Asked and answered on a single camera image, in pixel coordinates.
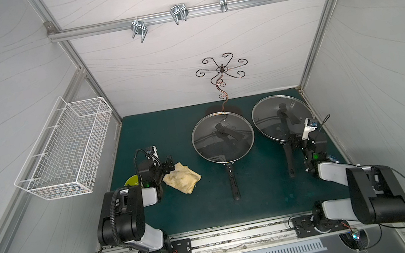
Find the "yellow fluffy cloth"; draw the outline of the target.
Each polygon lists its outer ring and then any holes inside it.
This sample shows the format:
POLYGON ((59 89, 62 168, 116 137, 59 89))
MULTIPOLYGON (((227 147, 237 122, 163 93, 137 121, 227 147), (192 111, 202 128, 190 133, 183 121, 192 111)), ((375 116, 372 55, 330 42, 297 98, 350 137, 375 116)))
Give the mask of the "yellow fluffy cloth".
POLYGON ((174 170, 166 174, 163 182, 170 187, 185 194, 191 194, 202 176, 191 170, 188 166, 176 163, 174 170))

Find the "green plastic bowl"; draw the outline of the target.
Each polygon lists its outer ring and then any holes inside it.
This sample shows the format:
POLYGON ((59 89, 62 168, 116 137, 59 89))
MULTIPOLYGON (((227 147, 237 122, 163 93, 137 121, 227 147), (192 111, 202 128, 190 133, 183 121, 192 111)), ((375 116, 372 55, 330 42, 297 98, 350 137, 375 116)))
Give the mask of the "green plastic bowl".
POLYGON ((129 179, 126 180, 126 182, 124 183, 124 186, 128 187, 128 186, 137 186, 139 185, 140 179, 138 178, 137 175, 133 175, 131 177, 129 177, 129 179))

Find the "metal hook clamp left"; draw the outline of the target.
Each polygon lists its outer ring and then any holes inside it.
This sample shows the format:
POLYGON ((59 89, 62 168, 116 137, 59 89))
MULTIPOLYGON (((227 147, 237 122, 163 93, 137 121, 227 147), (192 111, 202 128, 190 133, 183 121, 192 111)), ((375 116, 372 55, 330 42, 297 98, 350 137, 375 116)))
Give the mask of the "metal hook clamp left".
POLYGON ((132 38, 136 38, 136 36, 140 36, 141 43, 144 43, 144 40, 147 36, 148 28, 144 21, 139 20, 136 18, 131 22, 131 31, 132 31, 132 38))

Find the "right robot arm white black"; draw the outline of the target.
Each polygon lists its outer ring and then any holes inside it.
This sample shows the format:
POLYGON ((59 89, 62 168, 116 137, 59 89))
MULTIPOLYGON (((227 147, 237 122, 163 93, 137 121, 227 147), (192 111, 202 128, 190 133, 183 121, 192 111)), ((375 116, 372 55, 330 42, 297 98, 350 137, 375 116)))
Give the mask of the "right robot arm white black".
POLYGON ((405 222, 405 192, 393 169, 383 165, 360 166, 340 163, 326 152, 326 135, 314 132, 291 134, 286 144, 291 146, 286 156, 300 149, 304 154, 305 171, 323 181, 348 188, 349 196, 339 200, 317 201, 311 223, 321 233, 328 233, 341 222, 364 225, 405 222))

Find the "metal hook clamp middle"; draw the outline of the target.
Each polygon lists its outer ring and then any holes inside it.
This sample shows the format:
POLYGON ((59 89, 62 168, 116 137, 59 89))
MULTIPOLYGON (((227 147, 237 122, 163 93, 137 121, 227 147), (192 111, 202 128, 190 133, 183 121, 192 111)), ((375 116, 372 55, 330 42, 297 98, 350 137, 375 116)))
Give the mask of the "metal hook clamp middle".
POLYGON ((189 12, 185 4, 177 4, 170 8, 170 15, 173 18, 176 25, 180 24, 180 21, 187 21, 189 12))

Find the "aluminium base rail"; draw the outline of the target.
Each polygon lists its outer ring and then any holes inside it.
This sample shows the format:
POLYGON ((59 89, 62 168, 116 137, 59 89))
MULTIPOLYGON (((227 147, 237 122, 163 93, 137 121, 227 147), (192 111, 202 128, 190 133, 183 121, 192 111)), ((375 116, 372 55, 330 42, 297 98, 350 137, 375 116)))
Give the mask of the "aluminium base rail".
MULTIPOLYGON (((190 244, 181 247, 180 253, 245 253, 258 249, 300 243, 293 220, 310 216, 311 212, 299 212, 271 218, 231 224, 193 232, 174 234, 173 241, 189 239, 190 244)), ((110 248, 99 253, 137 253, 135 251, 110 248)))

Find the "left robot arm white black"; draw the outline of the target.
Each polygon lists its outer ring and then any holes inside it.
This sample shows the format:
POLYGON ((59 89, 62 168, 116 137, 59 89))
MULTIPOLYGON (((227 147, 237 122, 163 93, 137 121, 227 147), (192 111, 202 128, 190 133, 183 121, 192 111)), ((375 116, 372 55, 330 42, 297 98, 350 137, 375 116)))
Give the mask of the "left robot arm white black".
POLYGON ((102 247, 116 246, 154 252, 164 248, 167 235, 146 222, 145 208, 164 194, 163 178, 174 169, 169 156, 164 163, 152 158, 138 165, 140 182, 105 193, 97 228, 102 247))

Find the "green table mat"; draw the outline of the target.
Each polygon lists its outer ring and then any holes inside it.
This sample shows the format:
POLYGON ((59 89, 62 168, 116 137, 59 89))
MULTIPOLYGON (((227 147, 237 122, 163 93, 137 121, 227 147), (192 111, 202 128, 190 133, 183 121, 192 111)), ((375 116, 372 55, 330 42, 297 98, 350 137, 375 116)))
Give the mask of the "green table mat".
POLYGON ((317 201, 349 197, 347 187, 306 173, 300 151, 294 154, 297 172, 291 178, 282 146, 256 133, 252 150, 234 165, 241 192, 235 200, 225 167, 205 160, 192 146, 193 128, 210 107, 202 103, 123 119, 113 189, 135 174, 135 162, 145 158, 141 150, 151 146, 160 159, 171 157, 201 175, 191 194, 165 187, 162 200, 144 211, 150 226, 177 234, 304 212, 317 201))

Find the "aluminium crossbar rail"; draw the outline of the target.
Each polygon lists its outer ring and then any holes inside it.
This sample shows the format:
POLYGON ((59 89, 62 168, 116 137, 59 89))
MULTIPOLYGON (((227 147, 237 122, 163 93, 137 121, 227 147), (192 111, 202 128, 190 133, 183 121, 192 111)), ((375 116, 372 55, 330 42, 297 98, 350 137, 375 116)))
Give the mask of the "aluminium crossbar rail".
MULTIPOLYGON (((281 2, 287 0, 227 0, 228 11, 241 10, 246 8, 252 8, 257 6, 274 4, 275 2, 281 2)), ((195 17, 201 17, 212 14, 221 14, 219 1, 191 6, 187 8, 189 15, 188 19, 195 17)), ((164 23, 173 22, 173 18, 170 12, 163 11, 157 14, 147 14, 145 16, 137 16, 134 18, 122 19, 117 21, 99 23, 94 25, 88 25, 83 27, 71 28, 66 30, 57 31, 56 33, 49 35, 51 42, 62 42, 73 39, 91 37, 96 35, 102 35, 107 33, 119 32, 123 30, 129 30, 131 28, 131 22, 138 18, 146 23, 147 26, 159 25, 164 23)))

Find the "metal hook clamp small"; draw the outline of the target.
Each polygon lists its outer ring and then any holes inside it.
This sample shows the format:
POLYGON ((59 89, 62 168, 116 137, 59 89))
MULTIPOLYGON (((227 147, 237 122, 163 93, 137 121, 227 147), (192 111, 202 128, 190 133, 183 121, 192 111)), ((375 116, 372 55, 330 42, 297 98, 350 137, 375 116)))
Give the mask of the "metal hook clamp small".
POLYGON ((228 2, 227 0, 219 0, 220 9, 222 13, 226 13, 228 11, 228 2))

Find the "copper scroll mug tree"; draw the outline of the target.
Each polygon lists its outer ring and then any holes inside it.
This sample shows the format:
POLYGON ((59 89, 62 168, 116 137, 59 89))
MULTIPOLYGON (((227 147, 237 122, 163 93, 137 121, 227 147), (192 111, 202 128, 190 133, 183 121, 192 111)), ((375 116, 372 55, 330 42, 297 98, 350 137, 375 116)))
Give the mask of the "copper scroll mug tree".
POLYGON ((225 112, 226 105, 229 101, 229 94, 224 90, 226 87, 225 77, 230 77, 232 79, 244 78, 246 72, 241 68, 246 66, 249 61, 246 58, 238 58, 235 65, 232 64, 234 60, 234 54, 231 52, 223 53, 221 56, 221 61, 216 61, 213 57, 207 57, 202 60, 203 65, 213 64, 212 68, 201 68, 195 72, 195 76, 198 78, 203 78, 207 74, 212 74, 210 81, 219 92, 219 99, 222 101, 219 110, 215 108, 215 112, 225 112))

